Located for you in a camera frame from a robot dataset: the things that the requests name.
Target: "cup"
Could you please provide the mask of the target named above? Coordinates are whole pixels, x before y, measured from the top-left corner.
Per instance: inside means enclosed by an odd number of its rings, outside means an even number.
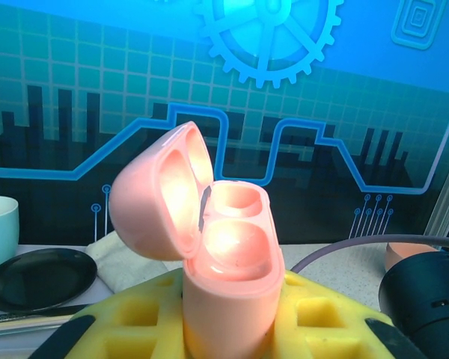
[[[0,264],[15,256],[18,239],[18,202],[0,196]]]

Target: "black plate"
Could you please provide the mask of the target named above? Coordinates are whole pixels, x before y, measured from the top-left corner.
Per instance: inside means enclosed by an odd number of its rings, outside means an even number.
[[[39,313],[58,307],[87,290],[97,277],[97,264],[68,248],[40,249],[0,265],[0,310]]]

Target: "white table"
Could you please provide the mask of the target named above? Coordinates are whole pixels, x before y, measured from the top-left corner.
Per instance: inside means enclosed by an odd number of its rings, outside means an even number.
[[[324,245],[282,245],[286,268],[291,269],[301,258]],[[17,254],[42,248],[60,246],[20,245]],[[83,251],[84,247],[68,247]],[[329,254],[311,263],[301,275],[334,289],[375,310],[379,310],[377,293],[384,270],[384,245],[365,245],[347,248]],[[181,266],[180,262],[165,263],[168,270]],[[78,298],[67,303],[90,304],[109,297],[112,291],[97,278],[93,285]],[[0,337],[0,359],[26,358],[40,346],[53,330]]]

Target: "pink object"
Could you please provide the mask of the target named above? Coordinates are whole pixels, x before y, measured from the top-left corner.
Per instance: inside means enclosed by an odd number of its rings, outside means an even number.
[[[419,245],[414,243],[388,243],[386,246],[385,255],[386,271],[407,257],[434,251],[437,251],[437,249],[431,247],[430,245]]]
[[[195,359],[263,354],[285,272],[269,198],[248,182],[213,182],[193,122],[167,132],[121,171],[109,210],[136,253],[183,260],[183,330]]]

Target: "blue backdrop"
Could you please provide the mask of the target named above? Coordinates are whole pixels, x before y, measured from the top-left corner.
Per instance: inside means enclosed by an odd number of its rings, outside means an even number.
[[[0,1],[26,242],[110,230],[103,185],[185,120],[216,179],[266,186],[282,242],[420,233],[449,171],[449,0]]]

